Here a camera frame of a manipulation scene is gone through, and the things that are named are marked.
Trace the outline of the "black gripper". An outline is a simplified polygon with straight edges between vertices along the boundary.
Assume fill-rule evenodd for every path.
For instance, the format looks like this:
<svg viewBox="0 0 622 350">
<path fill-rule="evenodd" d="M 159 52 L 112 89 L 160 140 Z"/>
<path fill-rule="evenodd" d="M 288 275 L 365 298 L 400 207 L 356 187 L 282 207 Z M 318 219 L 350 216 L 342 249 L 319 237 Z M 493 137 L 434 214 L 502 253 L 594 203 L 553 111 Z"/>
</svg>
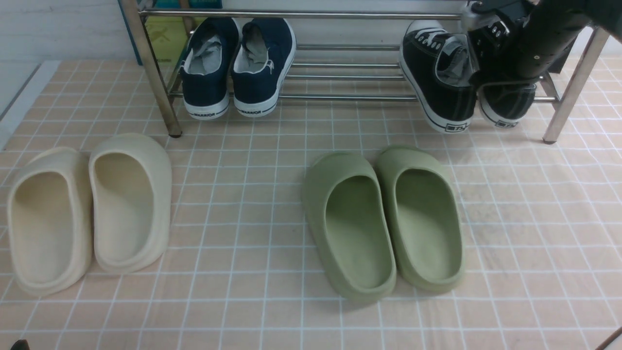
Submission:
<svg viewBox="0 0 622 350">
<path fill-rule="evenodd" d="M 513 27 L 532 10 L 533 3 L 528 0 L 468 0 L 461 10 L 461 29 L 474 31 L 497 21 Z"/>
</svg>

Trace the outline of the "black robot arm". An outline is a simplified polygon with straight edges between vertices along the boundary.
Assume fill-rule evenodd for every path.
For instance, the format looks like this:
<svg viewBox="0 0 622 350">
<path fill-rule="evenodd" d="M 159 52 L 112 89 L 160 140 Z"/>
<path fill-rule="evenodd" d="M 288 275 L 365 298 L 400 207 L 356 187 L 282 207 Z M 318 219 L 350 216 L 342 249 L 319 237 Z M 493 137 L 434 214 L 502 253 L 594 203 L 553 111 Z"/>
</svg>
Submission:
<svg viewBox="0 0 622 350">
<path fill-rule="evenodd" d="M 461 20 L 475 88 L 537 82 L 589 24 L 621 39 L 619 0 L 476 0 Z"/>
</svg>

